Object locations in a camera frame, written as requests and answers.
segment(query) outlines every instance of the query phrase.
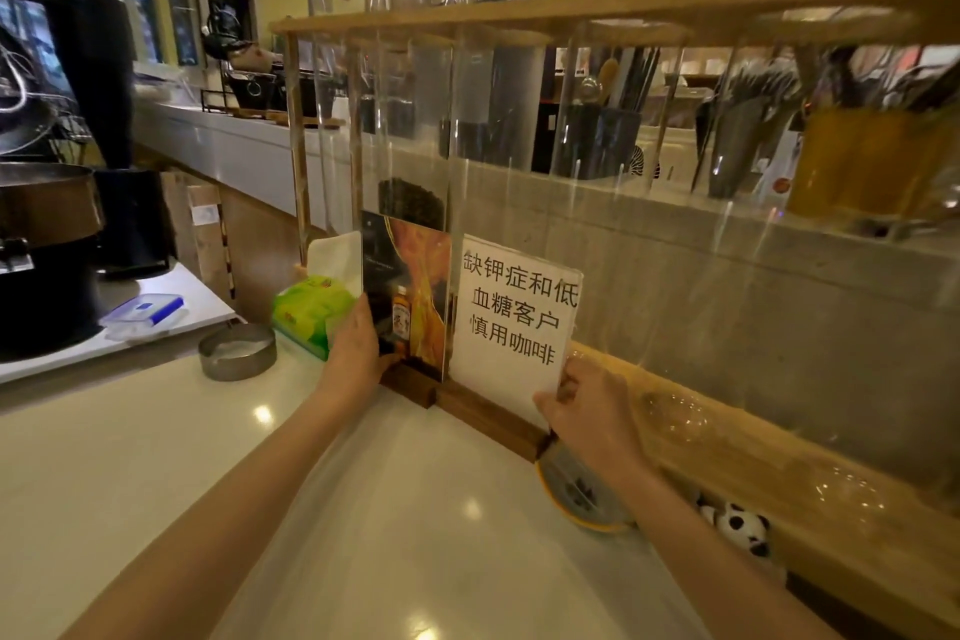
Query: panda toy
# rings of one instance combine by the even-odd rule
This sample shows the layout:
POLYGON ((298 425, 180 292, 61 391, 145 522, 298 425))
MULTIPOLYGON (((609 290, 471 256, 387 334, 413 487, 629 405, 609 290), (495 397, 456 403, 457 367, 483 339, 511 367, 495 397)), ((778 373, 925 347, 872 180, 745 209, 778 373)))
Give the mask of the panda toy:
POLYGON ((786 570, 776 565, 770 557, 770 545, 767 544, 770 522, 765 516, 751 513, 730 502, 727 502, 723 512, 720 512, 707 504, 703 496, 697 499, 697 507, 707 523, 714 526, 723 537, 740 549, 750 552, 781 584, 786 584, 786 570))

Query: black machine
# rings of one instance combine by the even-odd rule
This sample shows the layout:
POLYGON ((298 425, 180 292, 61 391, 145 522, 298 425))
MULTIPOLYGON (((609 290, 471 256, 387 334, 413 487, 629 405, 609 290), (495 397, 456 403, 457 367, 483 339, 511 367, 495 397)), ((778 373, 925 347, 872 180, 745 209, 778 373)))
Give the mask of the black machine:
POLYGON ((56 58, 105 167, 58 161, 57 117, 39 67, 0 28, 0 360, 95 334, 97 272, 137 278, 170 267, 159 173, 133 166, 135 54, 124 3, 26 1, 43 5, 56 58))

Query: green tissue package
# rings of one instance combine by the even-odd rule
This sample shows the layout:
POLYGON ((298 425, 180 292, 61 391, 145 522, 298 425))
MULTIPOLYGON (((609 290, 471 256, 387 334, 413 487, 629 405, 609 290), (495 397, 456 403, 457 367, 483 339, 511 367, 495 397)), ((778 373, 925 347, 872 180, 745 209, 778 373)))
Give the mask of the green tissue package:
POLYGON ((327 276, 294 283, 273 299, 273 327, 324 362, 331 339, 354 307, 356 297, 327 276))

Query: metal bowl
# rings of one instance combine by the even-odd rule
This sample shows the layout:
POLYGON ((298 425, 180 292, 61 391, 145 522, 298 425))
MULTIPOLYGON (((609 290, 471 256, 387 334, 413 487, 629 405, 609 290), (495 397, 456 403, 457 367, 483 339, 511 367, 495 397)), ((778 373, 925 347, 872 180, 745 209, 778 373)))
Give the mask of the metal bowl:
POLYGON ((277 361, 277 337, 263 324, 232 324, 201 339, 198 351, 204 375, 236 382, 270 369, 277 361))

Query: plastic container lid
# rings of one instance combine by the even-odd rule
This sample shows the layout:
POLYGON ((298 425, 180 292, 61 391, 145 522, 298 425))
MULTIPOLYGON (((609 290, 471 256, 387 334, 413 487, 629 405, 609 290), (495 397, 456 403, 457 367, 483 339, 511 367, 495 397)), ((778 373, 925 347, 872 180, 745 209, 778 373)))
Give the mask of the plastic container lid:
POLYGON ((172 293, 141 293, 100 319, 111 339, 146 337, 164 319, 184 306, 184 297, 172 293))

